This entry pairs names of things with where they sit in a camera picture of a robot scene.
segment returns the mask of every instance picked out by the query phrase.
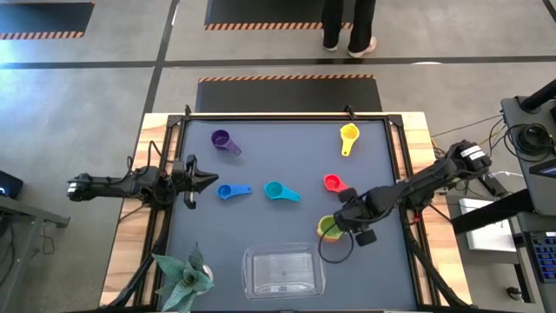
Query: person's leg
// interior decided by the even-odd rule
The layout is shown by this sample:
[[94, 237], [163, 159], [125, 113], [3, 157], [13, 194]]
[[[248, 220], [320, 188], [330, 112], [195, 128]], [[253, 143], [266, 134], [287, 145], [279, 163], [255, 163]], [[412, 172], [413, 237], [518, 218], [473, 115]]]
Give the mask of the person's leg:
[[357, 0], [354, 9], [354, 28], [347, 49], [362, 52], [368, 48], [373, 36], [373, 17], [376, 0]]
[[325, 49], [333, 49], [340, 40], [341, 16], [344, 9], [344, 0], [325, 0], [322, 8], [322, 27], [324, 28]]

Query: plastic container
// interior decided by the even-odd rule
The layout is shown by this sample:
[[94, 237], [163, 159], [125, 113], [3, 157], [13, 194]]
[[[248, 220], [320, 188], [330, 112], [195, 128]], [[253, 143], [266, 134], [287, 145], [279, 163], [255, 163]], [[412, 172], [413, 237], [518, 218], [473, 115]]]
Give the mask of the plastic container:
[[251, 246], [243, 256], [242, 274], [249, 299], [319, 296], [326, 282], [315, 243]]

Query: black metal frame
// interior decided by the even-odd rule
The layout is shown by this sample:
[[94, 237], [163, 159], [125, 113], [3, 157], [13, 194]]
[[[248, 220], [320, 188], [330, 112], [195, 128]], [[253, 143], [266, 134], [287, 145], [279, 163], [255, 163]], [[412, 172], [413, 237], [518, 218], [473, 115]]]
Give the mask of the black metal frame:
[[[407, 146], [407, 139], [406, 139], [406, 135], [405, 135], [405, 131], [404, 131], [404, 127], [403, 127], [403, 122], [402, 122], [402, 118], [400, 115], [358, 115], [356, 116], [353, 111], [349, 111], [348, 113], [345, 113], [342, 115], [342, 113], [336, 113], [336, 114], [313, 114], [313, 113], [280, 113], [280, 114], [272, 114], [272, 113], [244, 113], [244, 114], [227, 114], [227, 113], [210, 113], [210, 114], [206, 114], [206, 113], [197, 113], [197, 114], [192, 114], [191, 110], [189, 109], [189, 107], [186, 109], [185, 115], [173, 115], [173, 116], [169, 116], [168, 117], [168, 121], [167, 121], [167, 128], [166, 128], [166, 132], [164, 135], [164, 144], [162, 146], [162, 158], [161, 158], [161, 162], [160, 162], [160, 168], [161, 169], [165, 169], [166, 165], [168, 163], [168, 154], [169, 154], [169, 145], [170, 145], [170, 141], [171, 141], [171, 137], [175, 131], [175, 127], [179, 126], [179, 133], [178, 133], [178, 138], [177, 138], [177, 145], [176, 145], [176, 149], [175, 149], [175, 159], [181, 159], [182, 158], [182, 152], [183, 152], [183, 146], [185, 144], [185, 136], [187, 133], [187, 126], [188, 123], [190, 121], [195, 121], [195, 120], [201, 120], [201, 121], [351, 121], [351, 120], [356, 120], [356, 121], [380, 121], [383, 123], [384, 125], [384, 130], [387, 136], [387, 145], [388, 145], [388, 154], [390, 157], [390, 162], [392, 164], [392, 173], [393, 173], [393, 177], [394, 177], [394, 181], [399, 180], [400, 179], [400, 170], [399, 170], [399, 164], [397, 162], [397, 158], [396, 158], [396, 151], [394, 149], [394, 138], [393, 138], [393, 132], [391, 129], [391, 126], [395, 126], [398, 130], [398, 136], [399, 136], [399, 140], [400, 140], [400, 147], [401, 147], [401, 153], [403, 156], [403, 160], [404, 160], [404, 167], [406, 168], [406, 172], [407, 172], [407, 176], [411, 176], [413, 174], [413, 169], [412, 169], [412, 165], [411, 165], [411, 159], [409, 156], [409, 148]], [[145, 238], [145, 244], [144, 244], [144, 248], [143, 248], [143, 255], [142, 255], [142, 261], [144, 261], [147, 257], [149, 257], [149, 251], [150, 251], [150, 247], [153, 243], [153, 239], [155, 237], [155, 225], [156, 225], [156, 219], [157, 219], [157, 211], [158, 210], [152, 210], [151, 214], [149, 216], [149, 223], [148, 223], [148, 228], [147, 228], [147, 234], [146, 234], [146, 238]], [[166, 210], [165, 211], [165, 219], [168, 218], [168, 220], [170, 220], [171, 222], [171, 214], [172, 214], [172, 210]], [[402, 223], [402, 227], [405, 223], [407, 223], [407, 213], [401, 212], [400, 213], [400, 223]], [[417, 228], [418, 228], [418, 232], [419, 232], [419, 245], [422, 247], [422, 249], [424, 250], [425, 254], [427, 255], [427, 257], [430, 259], [430, 250], [429, 250], [429, 246], [428, 246], [428, 241], [427, 241], [427, 236], [426, 236], [426, 231], [425, 231], [425, 225], [423, 223], [423, 221], [419, 221], [417, 223]], [[431, 310], [434, 309], [434, 311], [446, 311], [449, 310], [449, 307], [444, 307], [444, 306], [440, 306], [440, 297], [439, 297], [439, 293], [438, 290], [436, 289], [436, 287], [434, 286], [431, 278], [428, 278], [428, 287], [429, 287], [429, 291], [432, 297], [432, 301], [433, 304], [432, 305], [428, 305], [428, 304], [424, 304], [423, 303], [423, 297], [422, 297], [422, 290], [420, 288], [420, 281], [419, 281], [419, 275], [417, 272], [417, 264], [415, 261], [415, 257], [413, 255], [413, 253], [411, 251], [409, 251], [408, 248], [408, 237], [407, 234], [404, 232], [404, 240], [405, 240], [405, 245], [407, 248], [407, 260], [408, 260], [408, 265], [409, 265], [409, 269], [410, 269], [410, 275], [412, 277], [412, 284], [413, 284], [413, 289], [414, 289], [414, 298], [415, 298], [415, 303], [417, 304], [417, 309], [418, 310]], [[168, 240], [166, 240], [164, 243], [162, 243], [162, 247], [161, 250], [165, 251], [167, 248], [167, 243]], [[142, 310], [156, 310], [158, 301], [159, 301], [159, 296], [155, 293], [155, 290], [157, 290], [158, 288], [160, 288], [160, 286], [162, 285], [162, 272], [160, 271], [160, 269], [158, 267], [156, 267], [156, 272], [155, 272], [155, 278], [154, 278], [154, 284], [153, 284], [153, 289], [151, 290], [151, 295], [150, 295], [150, 300], [149, 300], [149, 304], [147, 305], [143, 305], [142, 304], [142, 298], [143, 298], [143, 292], [144, 292], [144, 283], [145, 283], [145, 277], [141, 278], [141, 282], [140, 285], [137, 287], [136, 289], [136, 296], [134, 297], [134, 302], [133, 305], [134, 307], [137, 307], [138, 309], [141, 308]], [[476, 310], [476, 309], [465, 309], [465, 310], [458, 310], [458, 311], [472, 311], [472, 312], [476, 312], [476, 311], [480, 311], [480, 310]]]

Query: keyboard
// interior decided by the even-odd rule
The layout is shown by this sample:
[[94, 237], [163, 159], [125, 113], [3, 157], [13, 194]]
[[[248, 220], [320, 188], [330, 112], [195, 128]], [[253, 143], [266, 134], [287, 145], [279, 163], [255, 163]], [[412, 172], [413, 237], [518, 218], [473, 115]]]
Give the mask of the keyboard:
[[545, 232], [531, 233], [535, 249], [536, 268], [543, 283], [556, 283], [556, 234]]

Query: yellow measuring cup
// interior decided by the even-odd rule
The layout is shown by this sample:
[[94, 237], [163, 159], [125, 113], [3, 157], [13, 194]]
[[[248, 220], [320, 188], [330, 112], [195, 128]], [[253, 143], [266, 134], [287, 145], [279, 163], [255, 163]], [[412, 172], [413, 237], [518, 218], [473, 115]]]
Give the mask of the yellow measuring cup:
[[340, 137], [343, 142], [341, 145], [341, 154], [345, 157], [349, 156], [351, 147], [354, 145], [355, 140], [359, 138], [359, 129], [354, 123], [349, 123], [340, 128]]

